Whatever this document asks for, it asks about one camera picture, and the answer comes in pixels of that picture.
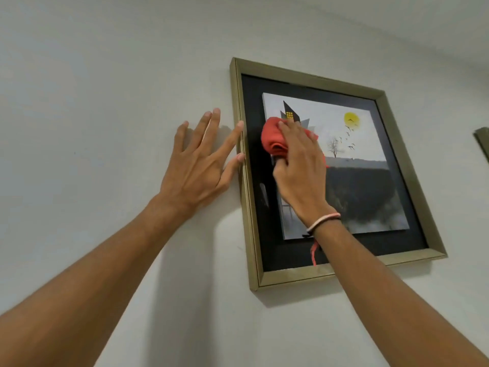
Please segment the person's left hand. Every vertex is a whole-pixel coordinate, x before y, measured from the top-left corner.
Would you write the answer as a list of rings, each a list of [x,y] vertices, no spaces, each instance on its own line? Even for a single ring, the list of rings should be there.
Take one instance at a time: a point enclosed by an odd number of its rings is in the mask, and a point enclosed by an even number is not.
[[[243,129],[244,123],[239,121],[217,150],[200,151],[198,123],[192,130],[188,144],[184,143],[183,152],[174,153],[173,147],[157,200],[176,219],[182,222],[188,220],[200,208],[209,205],[227,191],[218,189],[218,182]]]

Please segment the gold framed landscape picture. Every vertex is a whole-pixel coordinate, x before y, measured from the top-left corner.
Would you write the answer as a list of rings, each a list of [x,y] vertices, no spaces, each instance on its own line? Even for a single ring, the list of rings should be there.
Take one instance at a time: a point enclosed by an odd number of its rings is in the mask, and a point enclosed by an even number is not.
[[[237,150],[248,282],[252,291],[334,276],[307,228],[280,196],[277,158],[261,133],[269,117],[291,119],[319,136],[329,166],[326,199],[351,234],[385,265],[447,257],[386,93],[380,89],[232,58]]]

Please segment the person's right forearm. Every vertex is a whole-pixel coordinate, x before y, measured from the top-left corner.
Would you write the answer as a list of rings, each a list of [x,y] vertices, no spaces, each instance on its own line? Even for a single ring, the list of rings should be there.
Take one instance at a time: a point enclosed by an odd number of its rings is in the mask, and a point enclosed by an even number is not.
[[[391,367],[489,367],[487,358],[341,225],[313,231]]]

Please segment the gold picture frame corner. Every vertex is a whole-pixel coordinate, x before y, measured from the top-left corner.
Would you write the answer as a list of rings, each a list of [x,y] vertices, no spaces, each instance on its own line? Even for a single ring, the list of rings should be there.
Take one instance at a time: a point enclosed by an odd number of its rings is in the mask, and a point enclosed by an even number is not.
[[[479,128],[474,131],[473,135],[489,163],[489,127]]]

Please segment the person's left forearm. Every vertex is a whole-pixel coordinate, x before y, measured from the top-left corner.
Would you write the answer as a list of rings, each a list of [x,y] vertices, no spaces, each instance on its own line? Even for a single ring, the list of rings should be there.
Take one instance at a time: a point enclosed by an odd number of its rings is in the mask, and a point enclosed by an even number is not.
[[[0,367],[94,367],[160,251],[195,212],[162,194],[0,316]]]

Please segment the person's right hand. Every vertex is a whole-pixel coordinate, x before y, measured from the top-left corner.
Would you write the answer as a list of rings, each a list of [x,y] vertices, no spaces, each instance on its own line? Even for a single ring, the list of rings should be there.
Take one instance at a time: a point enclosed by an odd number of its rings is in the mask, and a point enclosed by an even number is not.
[[[288,165],[290,189],[279,191],[280,195],[306,228],[316,231],[325,225],[341,225],[339,214],[326,201],[327,169],[322,163],[310,163],[310,154],[308,150],[306,162],[300,161],[297,168]]]

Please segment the red cleaning cloth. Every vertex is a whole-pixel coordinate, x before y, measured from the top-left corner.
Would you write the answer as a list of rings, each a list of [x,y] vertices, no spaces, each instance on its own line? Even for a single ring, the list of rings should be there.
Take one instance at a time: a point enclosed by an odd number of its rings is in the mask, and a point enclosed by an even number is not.
[[[289,166],[297,168],[300,161],[306,162],[307,151],[311,150],[309,162],[314,166],[322,163],[328,169],[326,157],[317,141],[318,135],[302,127],[300,122],[279,117],[269,117],[261,133],[265,151],[275,158],[286,160]]]

